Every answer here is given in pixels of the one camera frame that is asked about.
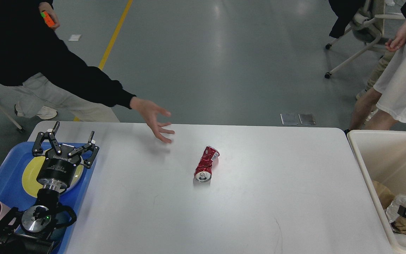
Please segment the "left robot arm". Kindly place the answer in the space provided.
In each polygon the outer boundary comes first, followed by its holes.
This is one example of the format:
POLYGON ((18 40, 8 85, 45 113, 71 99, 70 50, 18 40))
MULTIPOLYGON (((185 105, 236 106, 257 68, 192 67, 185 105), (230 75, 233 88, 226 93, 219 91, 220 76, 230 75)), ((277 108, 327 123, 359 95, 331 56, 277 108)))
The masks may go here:
POLYGON ((59 143, 60 126, 15 146, 0 167, 0 254, 63 254, 100 148, 59 143))

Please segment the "bare hand over table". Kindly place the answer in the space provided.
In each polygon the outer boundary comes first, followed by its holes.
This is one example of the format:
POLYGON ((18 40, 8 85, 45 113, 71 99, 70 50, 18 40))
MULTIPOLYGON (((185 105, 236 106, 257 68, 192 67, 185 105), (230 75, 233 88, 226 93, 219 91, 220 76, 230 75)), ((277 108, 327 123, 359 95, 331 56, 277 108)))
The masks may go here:
POLYGON ((163 143, 171 144, 172 140, 168 137, 165 137, 164 134, 175 134, 171 129, 166 129, 167 126, 170 126, 170 122, 158 122, 158 115, 161 114, 165 117, 170 117, 171 113, 166 109, 158 106, 156 103, 150 100, 141 99, 138 97, 132 97, 129 103, 129 106, 137 111, 148 125, 148 127, 153 132, 156 138, 158 138, 163 143))

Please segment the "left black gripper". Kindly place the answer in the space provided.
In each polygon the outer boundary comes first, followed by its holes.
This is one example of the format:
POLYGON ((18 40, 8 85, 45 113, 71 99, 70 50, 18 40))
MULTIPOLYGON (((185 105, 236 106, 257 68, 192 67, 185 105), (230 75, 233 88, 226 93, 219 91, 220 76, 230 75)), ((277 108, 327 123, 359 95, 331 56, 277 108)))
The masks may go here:
POLYGON ((90 133, 88 142, 78 148, 73 146, 60 146, 55 138, 60 122, 56 122, 52 131, 39 132, 32 147, 34 157, 42 156, 42 143, 48 140, 51 147, 44 153, 44 161, 37 174, 36 181, 43 188, 49 188, 60 193, 67 192, 80 180, 84 167, 91 168, 99 147, 92 143, 94 131, 90 133), (91 151, 89 158, 82 162, 82 155, 91 151))

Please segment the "black sleeved forearm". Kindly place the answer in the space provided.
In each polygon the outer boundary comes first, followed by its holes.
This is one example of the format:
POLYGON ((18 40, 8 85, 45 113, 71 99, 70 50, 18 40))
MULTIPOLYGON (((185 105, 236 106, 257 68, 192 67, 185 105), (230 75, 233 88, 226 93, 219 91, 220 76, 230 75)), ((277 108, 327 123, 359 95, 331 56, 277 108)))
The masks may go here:
POLYGON ((53 85, 90 102, 131 109, 135 95, 125 91, 118 80, 111 79, 99 68, 88 66, 61 39, 44 38, 32 46, 38 54, 34 59, 46 57, 37 67, 53 85))

